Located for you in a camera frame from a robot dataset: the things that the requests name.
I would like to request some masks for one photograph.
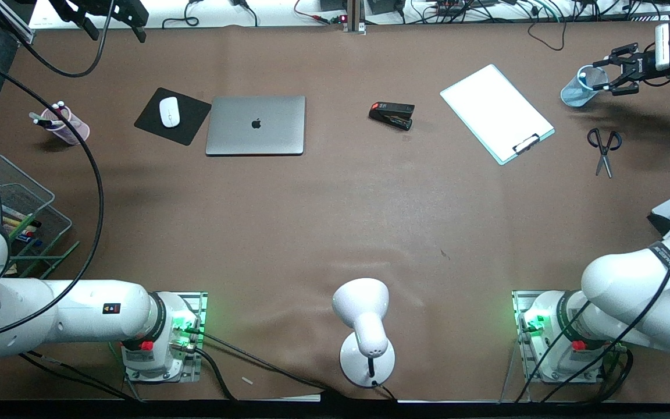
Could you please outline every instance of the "plastic cup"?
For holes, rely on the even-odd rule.
[[[560,91],[560,99],[568,106],[581,107],[596,96],[599,90],[591,86],[609,83],[609,76],[598,67],[582,66],[575,77]]]
[[[72,110],[69,109],[68,106],[64,106],[66,108],[65,111],[62,111],[62,115],[66,117],[66,120],[71,122],[72,125],[74,125],[74,128],[77,130],[79,135],[82,136],[82,140],[87,140],[87,137],[90,136],[90,126],[82,122],[81,119],[77,118],[75,114],[72,114]],[[56,114],[54,113],[57,112],[57,109],[46,109],[45,111],[40,112],[40,117],[43,117],[45,119],[48,119],[50,121],[59,121],[58,117],[56,117]],[[58,124],[58,127],[56,128],[45,128],[45,130],[50,131],[51,133],[55,134],[57,137],[61,138],[61,140],[64,140],[66,144],[69,145],[78,145],[79,140],[77,140],[77,137],[72,133],[69,128],[66,127],[64,124]]]

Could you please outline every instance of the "white desk lamp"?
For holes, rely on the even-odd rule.
[[[340,347],[340,368],[353,384],[375,387],[394,369],[394,348],[382,324],[388,307],[389,290],[374,278],[353,279],[333,295],[335,314],[354,330]]]

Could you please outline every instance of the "scissors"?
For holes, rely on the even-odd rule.
[[[616,145],[612,146],[612,140],[616,138]],[[601,172],[601,167],[606,167],[607,169],[607,175],[609,175],[609,178],[612,178],[612,168],[611,165],[609,165],[609,151],[615,151],[617,148],[622,146],[622,136],[619,135],[618,132],[612,131],[609,134],[609,141],[607,141],[606,145],[604,145],[601,142],[601,134],[598,132],[598,128],[593,128],[593,130],[588,131],[588,143],[592,147],[598,148],[598,151],[601,153],[601,157],[598,159],[598,167],[596,167],[596,176],[598,176],[598,173]]]

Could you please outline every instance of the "white round base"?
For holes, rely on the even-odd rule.
[[[369,377],[369,359],[358,350],[356,333],[353,332],[340,347],[340,368],[352,384],[365,388],[376,387],[383,384],[394,369],[394,348],[387,340],[384,355],[374,358],[374,377]]]

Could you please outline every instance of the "scissors blade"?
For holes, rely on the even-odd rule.
[[[609,157],[602,156],[601,159],[604,160],[604,167],[607,168],[607,175],[609,175],[609,178],[612,178],[612,166],[609,164]]]
[[[598,165],[596,167],[596,176],[598,176],[598,174],[601,173],[601,167],[603,165],[604,165],[604,156],[601,156],[598,159]]]

